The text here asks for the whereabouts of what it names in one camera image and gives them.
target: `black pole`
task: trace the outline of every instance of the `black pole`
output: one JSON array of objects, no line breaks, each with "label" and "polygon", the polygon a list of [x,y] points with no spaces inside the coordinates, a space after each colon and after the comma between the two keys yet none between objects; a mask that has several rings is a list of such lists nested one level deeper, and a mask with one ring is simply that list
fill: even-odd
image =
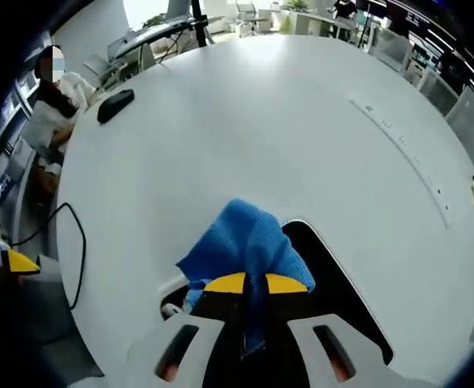
[{"label": "black pole", "polygon": [[196,38],[199,47],[206,46],[205,27],[208,25],[208,19],[201,14],[199,0],[192,0],[192,13],[194,17],[194,28],[196,30]]},{"label": "black pole", "polygon": [[366,13],[368,14],[368,16],[366,17],[366,22],[363,26],[363,31],[361,31],[361,37],[359,38],[358,42],[358,49],[361,46],[361,42],[363,42],[363,36],[365,35],[366,26],[368,25],[368,21],[370,20],[370,3],[368,3],[368,6],[366,7]]}]

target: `blue microfiber towel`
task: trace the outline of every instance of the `blue microfiber towel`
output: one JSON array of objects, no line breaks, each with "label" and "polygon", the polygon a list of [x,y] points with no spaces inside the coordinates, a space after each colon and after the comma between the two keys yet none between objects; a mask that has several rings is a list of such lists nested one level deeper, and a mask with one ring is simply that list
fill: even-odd
[{"label": "blue microfiber towel", "polygon": [[315,280],[305,262],[282,233],[277,219],[244,200],[232,200],[218,215],[194,248],[177,266],[190,281],[186,306],[194,306],[213,279],[246,272],[250,280],[250,304],[245,336],[248,354],[264,343],[263,303],[266,273],[288,276],[309,291]]}]

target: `white shirt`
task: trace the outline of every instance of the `white shirt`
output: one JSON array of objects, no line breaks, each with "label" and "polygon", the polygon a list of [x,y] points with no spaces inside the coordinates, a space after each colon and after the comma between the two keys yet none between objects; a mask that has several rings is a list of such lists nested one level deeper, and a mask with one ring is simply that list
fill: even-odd
[{"label": "white shirt", "polygon": [[[22,134],[25,141],[35,150],[48,148],[56,129],[66,129],[74,125],[77,117],[87,109],[87,100],[95,91],[95,88],[77,73],[65,73],[57,88],[71,99],[78,110],[71,118],[66,118],[56,108],[37,100],[32,116]],[[60,147],[59,150],[65,153],[66,145]]]}]

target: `power cord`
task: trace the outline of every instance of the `power cord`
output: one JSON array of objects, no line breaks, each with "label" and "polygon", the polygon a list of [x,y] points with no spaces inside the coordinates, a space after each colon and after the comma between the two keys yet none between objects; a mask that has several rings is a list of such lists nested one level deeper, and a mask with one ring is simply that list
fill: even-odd
[{"label": "power cord", "polygon": [[75,213],[74,211],[74,208],[72,208],[72,206],[68,203],[68,202],[64,202],[63,204],[61,204],[57,209],[55,209],[51,214],[50,216],[47,218],[46,222],[41,225],[34,233],[32,233],[30,236],[28,236],[27,238],[19,241],[19,242],[14,242],[11,244],[11,247],[19,247],[25,243],[28,243],[29,241],[31,241],[33,238],[35,238],[39,233],[41,233],[43,230],[46,229],[46,227],[49,225],[49,223],[52,221],[52,219],[57,215],[57,213],[59,213],[59,211],[63,208],[68,208],[71,213],[72,213],[72,216],[74,216],[74,220],[75,222],[77,223],[77,226],[78,226],[78,229],[79,231],[81,232],[81,236],[83,237],[83,252],[81,254],[81,269],[80,269],[80,272],[79,272],[79,276],[78,276],[78,284],[77,284],[77,291],[75,292],[75,298],[74,298],[74,302],[71,304],[71,305],[68,305],[68,309],[70,311],[72,311],[76,305],[77,305],[77,300],[78,300],[78,295],[81,293],[81,286],[83,285],[83,272],[84,272],[84,259],[86,257],[86,235],[84,234],[84,229],[83,229],[83,226],[81,225],[81,222],[80,220],[78,219],[77,217],[77,214]]},{"label": "power cord", "polygon": [[178,36],[176,37],[176,39],[174,40],[174,42],[172,42],[172,44],[169,46],[169,48],[168,48],[167,51],[165,52],[165,55],[163,55],[163,57],[161,57],[161,59],[159,60],[158,64],[162,63],[163,60],[164,60],[165,58],[167,58],[167,55],[169,55],[169,51],[171,51],[171,49],[172,49],[172,47],[174,47],[174,45],[176,45],[176,52],[178,52],[178,50],[180,49],[180,48],[178,47],[178,40],[179,40],[180,37],[183,35],[183,32],[184,32],[184,30],[181,31],[181,32],[178,34]]}]

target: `round white table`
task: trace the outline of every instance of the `round white table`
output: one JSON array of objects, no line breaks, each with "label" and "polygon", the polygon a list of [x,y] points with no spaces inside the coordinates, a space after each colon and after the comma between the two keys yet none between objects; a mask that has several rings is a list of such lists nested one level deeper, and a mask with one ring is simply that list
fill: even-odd
[{"label": "round white table", "polygon": [[[76,124],[57,205],[87,236],[73,311],[106,373],[161,322],[186,283],[185,257],[240,197],[324,239],[394,351],[391,367],[444,382],[474,323],[474,167],[446,121],[398,74],[339,40],[259,36],[172,58],[121,89],[135,100],[107,124]],[[447,224],[408,159],[349,99],[383,112],[440,181]],[[66,295],[81,237],[57,218]]]}]

